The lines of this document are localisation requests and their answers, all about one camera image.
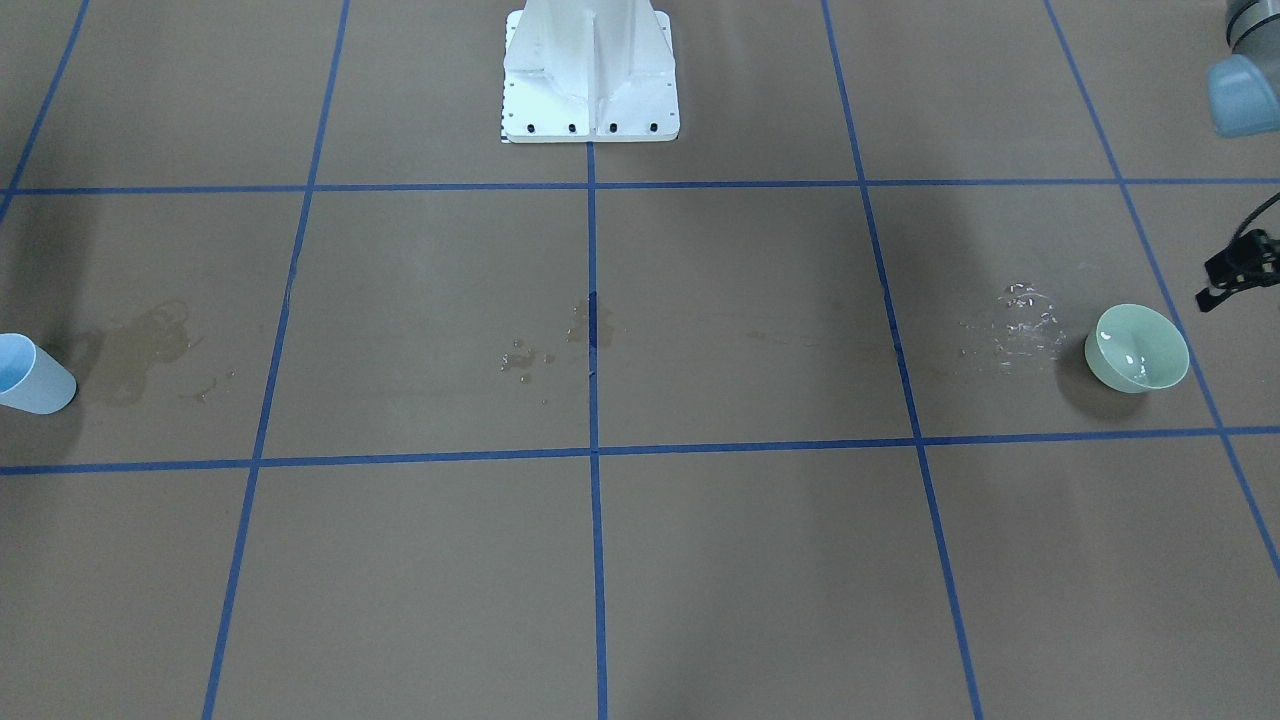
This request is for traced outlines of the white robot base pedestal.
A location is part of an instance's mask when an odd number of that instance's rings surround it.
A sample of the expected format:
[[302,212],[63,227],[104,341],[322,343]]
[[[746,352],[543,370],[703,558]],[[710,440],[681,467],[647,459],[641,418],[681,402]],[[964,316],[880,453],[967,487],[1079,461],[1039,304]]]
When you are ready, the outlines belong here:
[[655,143],[680,136],[672,19],[649,1],[527,1],[504,22],[500,140]]

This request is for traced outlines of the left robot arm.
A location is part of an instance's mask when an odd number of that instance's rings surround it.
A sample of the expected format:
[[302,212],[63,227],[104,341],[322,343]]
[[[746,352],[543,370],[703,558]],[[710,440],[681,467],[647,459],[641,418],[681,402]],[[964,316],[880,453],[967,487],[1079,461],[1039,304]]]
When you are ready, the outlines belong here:
[[[1230,55],[1207,70],[1210,115],[1216,133],[1242,138],[1279,129],[1279,3],[1229,1],[1225,38]],[[1242,220],[1226,246],[1204,263],[1207,286],[1196,295],[1201,313],[1230,297],[1277,284],[1277,237],[1254,224],[1277,206],[1277,193]]]

